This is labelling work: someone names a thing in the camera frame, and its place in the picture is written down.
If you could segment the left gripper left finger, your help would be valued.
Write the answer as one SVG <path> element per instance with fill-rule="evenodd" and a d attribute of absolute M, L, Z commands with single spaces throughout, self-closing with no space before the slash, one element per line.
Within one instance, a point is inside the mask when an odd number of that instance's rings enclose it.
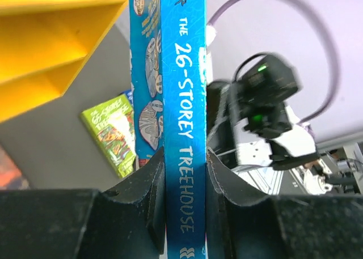
<path fill-rule="evenodd" d="M 1 192 L 2 258 L 158 258 L 166 225 L 164 151 L 96 189 Z"/>

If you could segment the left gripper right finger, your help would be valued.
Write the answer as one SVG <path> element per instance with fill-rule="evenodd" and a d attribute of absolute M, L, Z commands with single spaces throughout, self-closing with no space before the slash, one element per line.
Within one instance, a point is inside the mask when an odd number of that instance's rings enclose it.
<path fill-rule="evenodd" d="M 272 196 L 206 159 L 209 258 L 362 257 L 361 196 Z"/>

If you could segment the dark Tale of Two Cities book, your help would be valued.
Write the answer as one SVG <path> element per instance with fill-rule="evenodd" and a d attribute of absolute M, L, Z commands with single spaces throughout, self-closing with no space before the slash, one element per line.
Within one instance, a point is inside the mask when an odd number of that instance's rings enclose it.
<path fill-rule="evenodd" d="M 21 170 L 15 165 L 7 152 L 1 147 L 1 190 L 25 190 L 29 189 L 29 182 L 23 176 Z"/>

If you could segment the light blue 26-Storey Treehouse book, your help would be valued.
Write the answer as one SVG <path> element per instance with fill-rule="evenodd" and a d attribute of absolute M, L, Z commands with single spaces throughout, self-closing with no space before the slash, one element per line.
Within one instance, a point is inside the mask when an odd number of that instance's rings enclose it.
<path fill-rule="evenodd" d="M 205 0 L 129 0 L 140 165 L 166 166 L 168 258 L 205 258 Z"/>

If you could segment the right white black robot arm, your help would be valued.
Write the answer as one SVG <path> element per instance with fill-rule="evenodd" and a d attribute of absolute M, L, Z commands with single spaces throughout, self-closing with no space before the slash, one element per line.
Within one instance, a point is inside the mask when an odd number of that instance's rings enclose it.
<path fill-rule="evenodd" d="M 206 88 L 207 144 L 227 168 L 267 194 L 327 194 L 330 169 L 320 158 L 310 124 L 287 104 L 299 81 L 273 53 L 251 57 L 231 82 Z"/>

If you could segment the lime 65-Storey Treehouse book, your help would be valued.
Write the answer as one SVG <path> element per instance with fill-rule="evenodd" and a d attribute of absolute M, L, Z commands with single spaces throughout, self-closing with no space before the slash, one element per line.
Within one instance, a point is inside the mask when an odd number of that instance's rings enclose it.
<path fill-rule="evenodd" d="M 118 177 L 133 171 L 136 158 L 133 107 L 126 94 L 84 110 L 80 117 Z"/>

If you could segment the blue 91-Storey Treehouse book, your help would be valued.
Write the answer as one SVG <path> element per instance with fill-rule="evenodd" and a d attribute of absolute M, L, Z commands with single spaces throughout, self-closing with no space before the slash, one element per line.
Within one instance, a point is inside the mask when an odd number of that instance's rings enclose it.
<path fill-rule="evenodd" d="M 132 90 L 123 91 L 120 95 L 125 95 L 127 97 L 127 99 L 129 100 L 129 102 L 131 103 L 131 105 L 133 105 L 133 94 L 132 94 Z"/>

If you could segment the yellow wooden shelf box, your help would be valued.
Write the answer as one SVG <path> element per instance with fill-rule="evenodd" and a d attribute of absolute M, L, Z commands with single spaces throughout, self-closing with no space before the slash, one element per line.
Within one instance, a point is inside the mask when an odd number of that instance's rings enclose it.
<path fill-rule="evenodd" d="M 62 96 L 128 0 L 1 0 L 1 120 Z"/>

